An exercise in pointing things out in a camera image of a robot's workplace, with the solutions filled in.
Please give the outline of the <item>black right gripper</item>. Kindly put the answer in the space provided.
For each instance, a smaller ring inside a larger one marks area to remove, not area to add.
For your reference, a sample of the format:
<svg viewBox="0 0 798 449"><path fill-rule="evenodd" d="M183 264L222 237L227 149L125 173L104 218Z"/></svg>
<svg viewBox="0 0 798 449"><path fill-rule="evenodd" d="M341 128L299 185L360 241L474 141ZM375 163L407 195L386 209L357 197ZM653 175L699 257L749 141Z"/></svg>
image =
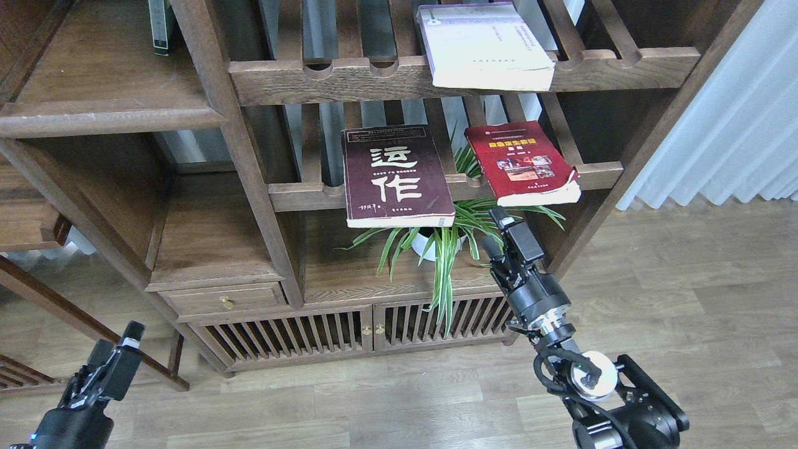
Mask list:
<svg viewBox="0 0 798 449"><path fill-rule="evenodd" d="M515 317L524 329L541 327L542 317L562 317L568 307L567 298L555 276L540 273L535 265L515 271L511 261L527 265L544 259L545 252L530 227L508 214L502 206L489 210L502 238L485 236L482 244L490 262L491 275L501 288Z"/></svg>

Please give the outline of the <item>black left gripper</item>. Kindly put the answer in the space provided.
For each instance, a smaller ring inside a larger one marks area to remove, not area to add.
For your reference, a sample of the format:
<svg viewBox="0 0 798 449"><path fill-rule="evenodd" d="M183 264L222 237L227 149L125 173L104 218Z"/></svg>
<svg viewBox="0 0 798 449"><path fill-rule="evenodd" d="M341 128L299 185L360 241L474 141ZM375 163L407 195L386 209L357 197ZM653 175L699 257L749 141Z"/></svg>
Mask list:
<svg viewBox="0 0 798 449"><path fill-rule="evenodd" d="M86 365L69 381L60 408L76 409L123 400L143 358L139 346L145 329L144 324L130 321L117 349L105 339L97 341Z"/></svg>

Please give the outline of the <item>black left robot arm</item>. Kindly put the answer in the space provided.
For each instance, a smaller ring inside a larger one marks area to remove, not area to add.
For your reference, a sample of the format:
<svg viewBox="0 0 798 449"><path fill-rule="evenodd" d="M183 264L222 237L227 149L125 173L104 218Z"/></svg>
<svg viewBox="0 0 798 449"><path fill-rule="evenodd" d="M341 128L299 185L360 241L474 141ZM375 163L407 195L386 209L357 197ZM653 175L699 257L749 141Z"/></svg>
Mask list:
<svg viewBox="0 0 798 449"><path fill-rule="evenodd" d="M143 354L145 325L130 321L117 345L100 339L86 364L72 375L58 406L49 410L29 443L14 448L104 448L113 421L103 414L111 400L122 401Z"/></svg>

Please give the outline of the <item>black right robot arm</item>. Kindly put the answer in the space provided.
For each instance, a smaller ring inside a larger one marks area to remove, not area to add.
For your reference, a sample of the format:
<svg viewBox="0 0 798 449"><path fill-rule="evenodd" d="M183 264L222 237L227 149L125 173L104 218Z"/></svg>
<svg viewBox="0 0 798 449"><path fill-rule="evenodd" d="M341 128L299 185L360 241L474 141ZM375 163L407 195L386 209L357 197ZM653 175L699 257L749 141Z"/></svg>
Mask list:
<svg viewBox="0 0 798 449"><path fill-rule="evenodd" d="M502 207L490 216L502 244L485 238L483 245L491 275L515 314L508 327L535 347L536 377L569 412L577 447L679 447L690 426L686 413L629 355L613 361L578 348L566 318L569 299L555 276L537 267L544 250L536 237Z"/></svg>

